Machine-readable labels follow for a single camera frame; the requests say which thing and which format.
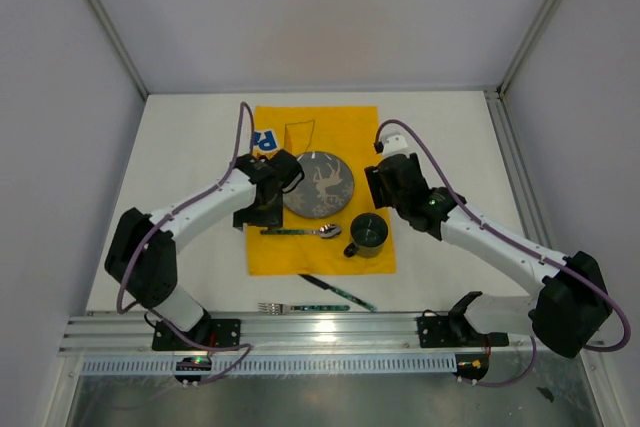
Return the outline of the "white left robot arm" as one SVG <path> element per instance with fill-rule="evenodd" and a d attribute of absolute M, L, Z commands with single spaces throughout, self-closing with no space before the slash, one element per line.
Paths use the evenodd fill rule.
<path fill-rule="evenodd" d="M 145 214 L 123 213 L 106 254 L 104 268 L 120 285 L 117 310 L 127 311 L 123 297 L 169 322 L 176 339 L 190 349 L 209 337 L 208 314 L 178 283 L 177 257 L 200 234 L 231 217 L 232 226 L 276 228 L 283 220 L 283 196 L 304 179 L 291 153 L 272 157 L 242 155 L 222 179 L 176 205 Z"/>

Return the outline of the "dark green mug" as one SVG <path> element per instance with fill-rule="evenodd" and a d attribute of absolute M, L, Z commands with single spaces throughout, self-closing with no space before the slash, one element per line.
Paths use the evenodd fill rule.
<path fill-rule="evenodd" d="M 363 213 L 356 216 L 349 228 L 350 243 L 345 247 L 346 258 L 377 256 L 389 235 L 387 222 L 378 214 Z"/>

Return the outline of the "grey reindeer plate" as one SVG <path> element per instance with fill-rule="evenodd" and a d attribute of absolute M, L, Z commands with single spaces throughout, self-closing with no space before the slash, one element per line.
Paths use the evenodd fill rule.
<path fill-rule="evenodd" d="M 304 179 L 284 195 L 284 206 L 299 217 L 323 219 L 341 212 L 352 200 L 354 175 L 344 160 L 323 151 L 297 157 Z"/>

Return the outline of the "spoon with green handle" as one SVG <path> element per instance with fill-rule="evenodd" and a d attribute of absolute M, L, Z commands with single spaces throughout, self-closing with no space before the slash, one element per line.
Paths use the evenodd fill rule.
<path fill-rule="evenodd" d="M 314 236 L 321 239 L 333 239 L 342 233 L 342 228 L 337 224 L 325 224 L 315 229 L 297 228 L 266 228 L 259 233 L 263 236 Z"/>

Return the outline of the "knife with green handle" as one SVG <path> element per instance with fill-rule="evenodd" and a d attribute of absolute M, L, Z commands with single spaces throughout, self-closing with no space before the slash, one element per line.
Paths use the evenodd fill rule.
<path fill-rule="evenodd" d="M 360 299 L 359 297 L 344 291 L 343 289 L 340 289 L 338 287 L 332 286 L 329 283 L 315 277 L 312 275 L 308 275 L 308 274 L 299 274 L 299 277 L 301 279 L 303 279 L 304 281 L 306 281 L 307 283 L 314 285 L 315 287 L 318 287 L 322 290 L 325 291 L 329 291 L 361 308 L 364 308 L 365 310 L 369 311 L 369 312 L 377 312 L 378 309 L 371 303 L 364 301 L 362 299 Z"/>

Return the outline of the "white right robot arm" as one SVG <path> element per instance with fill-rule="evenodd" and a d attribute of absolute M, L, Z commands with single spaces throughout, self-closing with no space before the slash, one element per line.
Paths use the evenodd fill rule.
<path fill-rule="evenodd" d="M 453 340 L 470 344 L 482 334 L 532 335 L 565 358 L 587 348 L 613 311 L 591 255 L 569 256 L 536 244 L 491 223 L 448 188 L 429 186 L 400 134 L 376 139 L 374 149 L 381 160 L 365 176 L 376 207 L 390 207 L 414 230 L 480 258 L 525 292 L 468 294 L 447 322 Z"/>

